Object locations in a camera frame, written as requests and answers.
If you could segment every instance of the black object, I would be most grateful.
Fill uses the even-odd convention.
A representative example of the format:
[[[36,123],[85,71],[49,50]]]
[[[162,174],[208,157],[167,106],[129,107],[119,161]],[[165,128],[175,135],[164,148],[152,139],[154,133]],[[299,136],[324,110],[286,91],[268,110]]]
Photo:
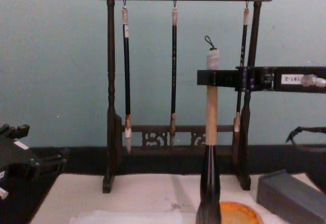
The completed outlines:
[[[254,14],[253,22],[250,36],[250,46],[248,54],[248,66],[255,66],[256,62],[256,50],[258,41],[258,28],[260,20],[260,8],[261,2],[254,2]],[[248,154],[248,132],[249,132],[249,122],[250,122],[250,91],[244,92],[243,107],[241,111],[240,120],[240,139],[238,145],[238,161],[235,164],[235,173],[240,181],[240,185],[243,190],[250,190],[251,178],[248,173],[247,168],[247,154]]]
[[[236,91],[269,91],[297,93],[326,93],[326,88],[305,87],[297,84],[284,84],[287,75],[310,75],[326,79],[326,67],[237,67],[237,70],[198,70],[197,84],[205,86],[229,87]]]
[[[248,25],[244,23],[243,29],[242,29],[240,67],[243,67],[245,65],[247,29],[248,29]],[[241,108],[241,91],[238,91],[238,97],[237,97],[237,102],[236,102],[236,111],[240,112],[240,108]]]
[[[67,162],[68,152],[39,158],[31,149],[14,138],[28,135],[29,125],[17,129],[5,124],[0,128],[0,183],[11,177],[26,180],[62,172]]]
[[[124,51],[124,79],[125,79],[125,99],[126,115],[130,114],[130,71],[129,71],[129,29],[128,25],[123,25],[123,51]]]
[[[257,203],[292,224],[326,224],[326,195],[286,171],[259,178]]]
[[[221,186],[218,166],[216,145],[205,145],[204,164],[200,178],[200,205],[196,215],[196,224],[221,223]]]
[[[114,6],[115,1],[106,1],[107,4],[107,79],[108,79],[108,109],[107,109],[107,168],[103,178],[103,192],[111,192],[114,176],[116,173],[116,141],[122,137],[116,135],[116,110],[115,102],[115,74],[116,74],[116,55],[115,55],[115,31],[114,31]]]
[[[172,26],[172,97],[171,97],[171,113],[175,113],[175,97],[177,82],[177,26]]]
[[[8,124],[3,125],[0,127],[0,135],[6,136],[8,138],[22,138],[26,137],[29,133],[30,126],[29,125],[22,125],[15,127],[10,127]]]
[[[326,153],[326,148],[311,148],[307,146],[298,145],[293,138],[303,131],[319,132],[326,134],[326,127],[297,127],[294,131],[290,132],[288,138],[286,139],[286,142],[291,141],[292,144],[301,151],[309,153]]]

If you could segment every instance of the white label sticker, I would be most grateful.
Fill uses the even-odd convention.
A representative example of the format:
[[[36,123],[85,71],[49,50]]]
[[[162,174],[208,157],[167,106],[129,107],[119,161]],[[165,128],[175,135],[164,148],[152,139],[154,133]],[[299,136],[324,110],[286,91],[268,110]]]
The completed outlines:
[[[282,84],[286,85],[301,85],[302,74],[282,74]]]
[[[127,24],[124,26],[124,37],[129,38],[129,26]]]
[[[20,141],[15,141],[14,144],[21,147],[24,150],[29,149],[25,144],[21,143]]]

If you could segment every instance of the teal wall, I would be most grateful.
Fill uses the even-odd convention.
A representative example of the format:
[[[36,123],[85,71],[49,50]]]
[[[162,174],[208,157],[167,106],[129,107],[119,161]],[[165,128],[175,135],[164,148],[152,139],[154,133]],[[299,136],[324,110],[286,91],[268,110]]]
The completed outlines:
[[[325,0],[263,3],[257,66],[321,66]],[[133,124],[168,124],[172,2],[127,2]],[[116,2],[116,111],[124,120],[122,2]],[[209,35],[221,69],[239,64],[244,3],[178,2],[177,124],[205,123]],[[0,124],[30,124],[29,146],[105,146],[106,2],[0,0]],[[233,122],[236,93],[219,89],[219,123]],[[325,95],[253,93],[250,144],[283,144],[297,126],[325,125]],[[322,137],[300,142],[321,142]],[[188,144],[189,135],[177,135]],[[140,143],[140,136],[133,141]],[[231,134],[221,133],[220,144]]]

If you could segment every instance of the brush tip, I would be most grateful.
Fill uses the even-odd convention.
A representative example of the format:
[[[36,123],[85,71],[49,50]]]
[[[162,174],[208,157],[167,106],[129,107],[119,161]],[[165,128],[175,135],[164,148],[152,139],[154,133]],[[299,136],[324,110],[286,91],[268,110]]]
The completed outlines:
[[[0,199],[4,200],[8,196],[8,192],[0,187]]]
[[[130,154],[131,153],[131,137],[126,138],[126,148],[127,148],[128,154]]]
[[[196,224],[221,224],[221,209],[220,204],[200,203],[197,214]]]

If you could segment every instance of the table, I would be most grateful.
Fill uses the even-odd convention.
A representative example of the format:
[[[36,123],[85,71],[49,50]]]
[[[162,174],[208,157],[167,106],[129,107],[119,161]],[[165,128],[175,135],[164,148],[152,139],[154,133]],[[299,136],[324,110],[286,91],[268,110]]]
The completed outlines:
[[[294,176],[316,188],[305,174]],[[258,177],[253,175],[251,190],[243,191],[235,176],[221,175],[221,201],[247,204],[268,224],[272,214],[255,202]],[[110,194],[102,193],[102,179],[103,176],[60,175],[31,224],[68,224],[70,218],[93,210],[195,213],[200,203],[199,175],[116,176]]]

